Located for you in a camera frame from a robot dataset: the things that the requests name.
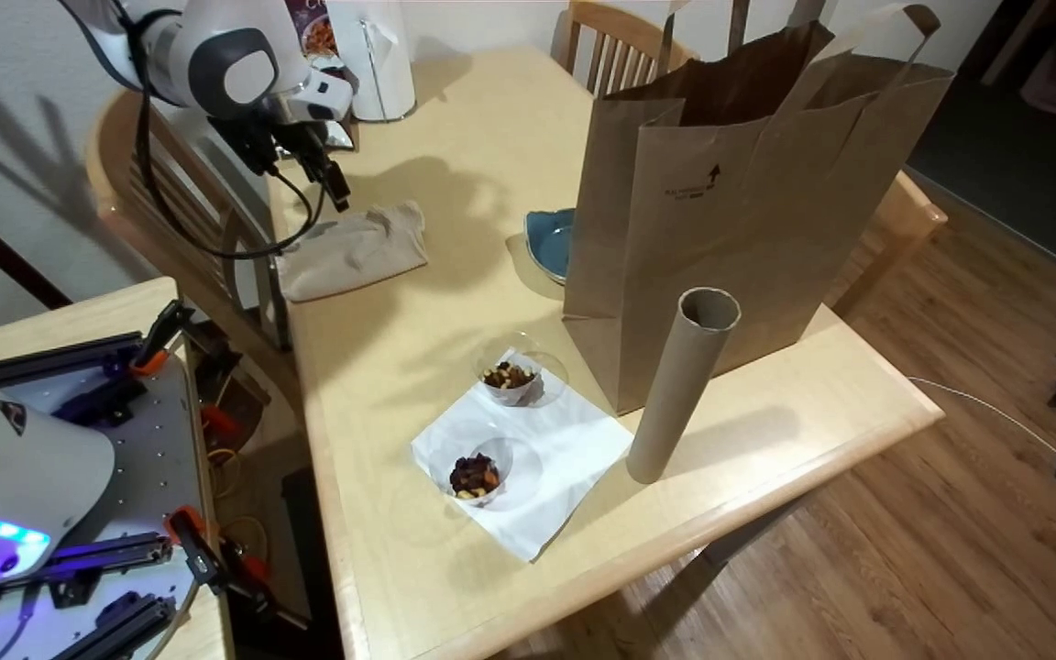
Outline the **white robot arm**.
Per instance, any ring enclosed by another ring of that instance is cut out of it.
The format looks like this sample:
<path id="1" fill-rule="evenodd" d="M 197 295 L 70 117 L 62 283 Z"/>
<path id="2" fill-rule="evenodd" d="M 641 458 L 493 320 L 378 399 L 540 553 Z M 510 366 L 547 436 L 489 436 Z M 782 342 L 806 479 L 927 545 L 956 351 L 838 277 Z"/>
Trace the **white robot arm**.
<path id="1" fill-rule="evenodd" d="M 349 179 L 328 149 L 357 72 L 340 53 L 305 53 L 285 0 L 59 0 L 102 69 L 163 102 L 203 113 L 251 172 L 291 153 L 337 204 Z"/>

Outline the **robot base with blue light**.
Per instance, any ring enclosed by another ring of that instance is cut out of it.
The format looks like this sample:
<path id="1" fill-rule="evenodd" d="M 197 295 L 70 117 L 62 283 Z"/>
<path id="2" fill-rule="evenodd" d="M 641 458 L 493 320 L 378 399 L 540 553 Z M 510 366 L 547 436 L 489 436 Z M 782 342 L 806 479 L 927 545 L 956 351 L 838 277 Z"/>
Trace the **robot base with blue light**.
<path id="1" fill-rule="evenodd" d="M 0 392 L 0 581 L 47 563 L 115 477 L 115 443 Z"/>

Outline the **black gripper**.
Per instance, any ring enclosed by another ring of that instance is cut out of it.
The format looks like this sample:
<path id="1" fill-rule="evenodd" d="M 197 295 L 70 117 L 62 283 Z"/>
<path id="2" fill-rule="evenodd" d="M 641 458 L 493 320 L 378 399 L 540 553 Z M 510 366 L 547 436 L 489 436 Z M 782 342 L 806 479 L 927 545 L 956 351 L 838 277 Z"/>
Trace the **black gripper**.
<path id="1" fill-rule="evenodd" d="M 228 123 L 228 144 L 255 172 L 280 172 L 280 156 L 291 153 L 337 207 L 349 204 L 349 179 L 312 119 L 282 123 L 272 113 L 251 108 Z"/>

